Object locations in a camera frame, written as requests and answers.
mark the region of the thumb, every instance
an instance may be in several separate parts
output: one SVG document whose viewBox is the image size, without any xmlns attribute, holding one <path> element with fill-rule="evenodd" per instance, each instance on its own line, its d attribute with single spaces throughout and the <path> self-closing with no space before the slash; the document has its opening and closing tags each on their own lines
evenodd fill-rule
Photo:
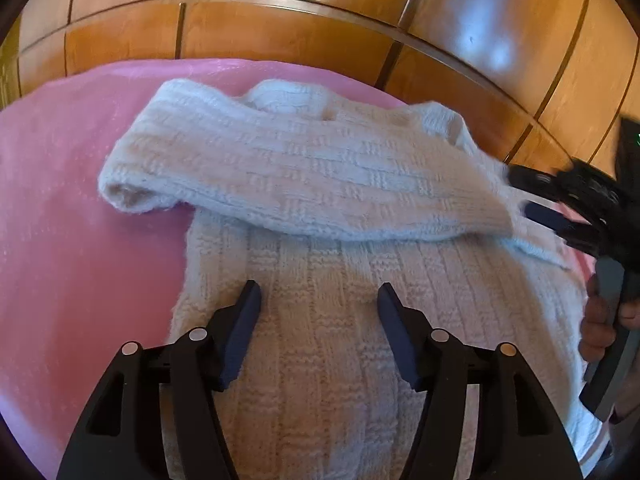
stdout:
<svg viewBox="0 0 640 480">
<path fill-rule="evenodd" d="M 640 301 L 631 301 L 620 307 L 618 319 L 629 330 L 640 329 Z"/>
</svg>

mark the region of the knit fabric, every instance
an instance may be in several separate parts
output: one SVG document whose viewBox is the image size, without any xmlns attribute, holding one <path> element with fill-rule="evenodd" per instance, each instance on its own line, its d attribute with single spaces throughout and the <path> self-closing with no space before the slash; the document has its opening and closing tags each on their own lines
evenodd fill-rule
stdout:
<svg viewBox="0 0 640 480">
<path fill-rule="evenodd" d="M 584 290 L 561 244 L 522 218 L 525 194 L 480 152 L 459 115 L 382 110 L 323 88 L 266 81 L 233 99 L 165 83 L 98 178 L 126 212 L 196 211 L 169 341 L 232 304 L 247 279 L 262 311 L 242 372 L 216 396 L 241 478 L 393 479 L 424 394 L 399 377 L 376 294 L 466 344 L 515 343 L 580 458 L 598 423 L 578 402 Z M 467 478 L 469 395 L 458 478 Z M 166 430 L 172 478 L 178 453 Z"/>
</svg>

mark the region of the silver screw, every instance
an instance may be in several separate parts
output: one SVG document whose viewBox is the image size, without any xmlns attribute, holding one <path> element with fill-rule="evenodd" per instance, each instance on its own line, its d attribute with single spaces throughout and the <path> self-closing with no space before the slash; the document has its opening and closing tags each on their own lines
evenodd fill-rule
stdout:
<svg viewBox="0 0 640 480">
<path fill-rule="evenodd" d="M 123 355 L 132 355 L 132 354 L 135 354 L 137 351 L 138 351 L 138 343 L 135 343 L 133 341 L 129 341 L 128 343 L 125 343 L 124 346 L 122 347 Z"/>
<path fill-rule="evenodd" d="M 516 355 L 518 353 L 518 351 L 516 350 L 516 347 L 513 346 L 511 343 L 503 343 L 503 344 L 501 344 L 500 345 L 500 352 L 502 352 L 507 357 L 513 357 L 514 355 Z"/>
<path fill-rule="evenodd" d="M 437 341 L 438 343 L 446 343 L 449 340 L 449 332 L 437 328 L 436 330 L 431 332 L 431 339 Z"/>
<path fill-rule="evenodd" d="M 207 336 L 207 331 L 203 328 L 194 328 L 189 332 L 189 339 L 192 341 L 202 341 Z"/>
</svg>

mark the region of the pink tablecloth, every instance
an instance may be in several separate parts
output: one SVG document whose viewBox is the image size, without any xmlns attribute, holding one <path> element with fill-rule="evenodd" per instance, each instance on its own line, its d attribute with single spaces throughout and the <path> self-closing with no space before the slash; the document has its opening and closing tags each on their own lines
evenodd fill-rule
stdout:
<svg viewBox="0 0 640 480">
<path fill-rule="evenodd" d="M 151 60 L 49 83 L 0 113 L 0 413 L 55 478 L 76 419 L 120 345 L 163 343 L 190 210 L 116 212 L 96 177 L 163 81 L 240 95 L 269 78 L 314 82 L 391 108 L 397 99 L 325 70 L 245 60 Z"/>
</svg>

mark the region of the finger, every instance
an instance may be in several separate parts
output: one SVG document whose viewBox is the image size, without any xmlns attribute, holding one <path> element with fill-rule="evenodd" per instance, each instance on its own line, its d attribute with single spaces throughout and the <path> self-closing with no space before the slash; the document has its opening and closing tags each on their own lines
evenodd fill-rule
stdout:
<svg viewBox="0 0 640 480">
<path fill-rule="evenodd" d="M 592 346 L 584 340 L 578 344 L 578 352 L 582 358 L 588 363 L 600 361 L 604 357 L 604 348 L 598 346 Z"/>
<path fill-rule="evenodd" d="M 622 326 L 629 330 L 640 328 L 640 301 L 632 301 L 620 306 L 618 318 Z"/>
<path fill-rule="evenodd" d="M 607 302 L 600 296 L 589 298 L 584 306 L 584 319 L 590 323 L 604 323 L 608 313 Z"/>
<path fill-rule="evenodd" d="M 597 296 L 599 291 L 600 287 L 598 285 L 598 277 L 595 274 L 592 274 L 587 280 L 587 296 Z"/>
<path fill-rule="evenodd" d="M 580 323 L 580 334 L 588 344 L 600 348 L 610 346 L 616 339 L 616 331 L 613 327 L 602 323 L 590 323 L 584 319 Z"/>
</svg>

